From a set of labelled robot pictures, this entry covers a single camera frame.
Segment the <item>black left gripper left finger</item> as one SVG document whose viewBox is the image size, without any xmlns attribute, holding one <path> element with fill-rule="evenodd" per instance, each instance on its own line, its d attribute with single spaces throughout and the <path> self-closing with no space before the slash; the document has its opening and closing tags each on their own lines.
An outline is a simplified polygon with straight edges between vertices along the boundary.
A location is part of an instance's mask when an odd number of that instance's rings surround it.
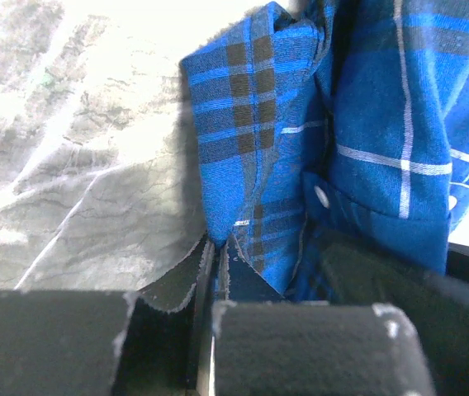
<svg viewBox="0 0 469 396">
<path fill-rule="evenodd" d="M 0 290 L 0 395 L 205 395 L 214 245 L 139 291 Z"/>
</svg>

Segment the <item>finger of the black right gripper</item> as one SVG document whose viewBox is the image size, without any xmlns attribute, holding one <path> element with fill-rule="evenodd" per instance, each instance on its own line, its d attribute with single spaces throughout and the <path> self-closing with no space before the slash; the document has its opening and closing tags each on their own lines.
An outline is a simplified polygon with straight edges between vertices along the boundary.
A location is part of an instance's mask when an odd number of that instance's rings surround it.
<svg viewBox="0 0 469 396">
<path fill-rule="evenodd" d="M 417 329 L 437 393 L 469 395 L 469 247 L 451 245 L 444 276 L 336 232 L 318 237 L 315 250 L 331 302 L 403 310 Z"/>
</svg>

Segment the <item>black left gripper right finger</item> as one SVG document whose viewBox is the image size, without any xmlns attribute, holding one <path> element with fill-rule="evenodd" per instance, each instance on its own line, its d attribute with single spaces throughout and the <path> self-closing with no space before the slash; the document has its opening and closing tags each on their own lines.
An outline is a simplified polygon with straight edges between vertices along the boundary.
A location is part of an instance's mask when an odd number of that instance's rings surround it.
<svg viewBox="0 0 469 396">
<path fill-rule="evenodd" d="M 418 332 L 381 286 L 391 255 L 351 238 L 322 238 L 315 266 L 327 301 L 287 303 L 230 240 L 213 305 L 218 395 L 433 395 Z"/>
</svg>

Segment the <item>blue plaid long sleeve shirt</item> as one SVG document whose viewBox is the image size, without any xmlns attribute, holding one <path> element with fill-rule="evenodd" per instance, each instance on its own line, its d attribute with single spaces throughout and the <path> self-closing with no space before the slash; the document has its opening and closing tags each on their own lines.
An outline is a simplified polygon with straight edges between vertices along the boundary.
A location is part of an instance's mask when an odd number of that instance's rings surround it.
<svg viewBox="0 0 469 396">
<path fill-rule="evenodd" d="M 230 297 L 325 299 L 335 229 L 437 273 L 469 208 L 469 1 L 275 2 L 182 61 Z"/>
</svg>

